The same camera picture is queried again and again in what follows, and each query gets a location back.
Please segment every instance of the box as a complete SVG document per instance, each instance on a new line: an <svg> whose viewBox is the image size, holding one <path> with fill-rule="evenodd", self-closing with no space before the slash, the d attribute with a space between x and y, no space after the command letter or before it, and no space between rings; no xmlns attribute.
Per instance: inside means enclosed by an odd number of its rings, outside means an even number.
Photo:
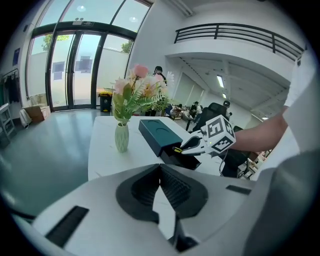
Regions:
<svg viewBox="0 0 320 256"><path fill-rule="evenodd" d="M165 164L191 170L195 170L201 164L194 156L183 155L173 150L173 147L179 148L183 140L160 120L140 120L139 131L155 155Z"/></svg>
<svg viewBox="0 0 320 256"><path fill-rule="evenodd" d="M31 120L35 123L46 120L51 114L49 106L30 106L25 107L24 109L28 113Z"/></svg>

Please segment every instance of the forearm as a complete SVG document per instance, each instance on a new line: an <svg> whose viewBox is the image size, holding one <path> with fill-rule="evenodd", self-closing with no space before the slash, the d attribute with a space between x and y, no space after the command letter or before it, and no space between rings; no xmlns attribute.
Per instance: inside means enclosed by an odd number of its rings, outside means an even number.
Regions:
<svg viewBox="0 0 320 256"><path fill-rule="evenodd" d="M287 107L284 107L281 113L264 121L257 127L236 132L236 143L232 145L231 148L251 152L273 149L288 127L283 118L283 113L286 109Z"/></svg>

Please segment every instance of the blue poster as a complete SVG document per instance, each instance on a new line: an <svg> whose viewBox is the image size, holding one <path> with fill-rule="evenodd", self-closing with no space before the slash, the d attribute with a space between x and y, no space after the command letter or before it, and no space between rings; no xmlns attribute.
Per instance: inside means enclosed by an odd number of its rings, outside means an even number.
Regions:
<svg viewBox="0 0 320 256"><path fill-rule="evenodd" d="M14 51L12 66L18 65L19 52L20 52L20 48Z"/></svg>

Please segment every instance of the white table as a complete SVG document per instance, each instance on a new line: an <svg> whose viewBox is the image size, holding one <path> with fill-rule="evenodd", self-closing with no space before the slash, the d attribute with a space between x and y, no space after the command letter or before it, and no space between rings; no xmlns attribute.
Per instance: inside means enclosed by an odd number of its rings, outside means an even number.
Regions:
<svg viewBox="0 0 320 256"><path fill-rule="evenodd" d="M89 181L141 166L163 164L162 159L154 154L139 131L141 119L161 120L183 140L190 136L186 130L168 117L133 116L128 123L128 150L119 153L115 144L115 129L118 121L113 116L98 116L94 121L90 141ZM196 156L196 158L201 162L196 169L197 172L220 176L219 166L222 160L218 156L211 158L210 155L203 154ZM153 210L160 215L159 228L164 236L169 239L174 231L175 212L161 189L155 194Z"/></svg>

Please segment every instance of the black trash can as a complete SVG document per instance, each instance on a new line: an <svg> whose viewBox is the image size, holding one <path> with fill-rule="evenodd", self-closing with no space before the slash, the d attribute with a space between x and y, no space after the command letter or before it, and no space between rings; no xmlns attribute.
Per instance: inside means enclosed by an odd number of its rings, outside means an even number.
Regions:
<svg viewBox="0 0 320 256"><path fill-rule="evenodd" d="M99 94L100 97L100 112L111 112L111 101L112 95L110 94Z"/></svg>

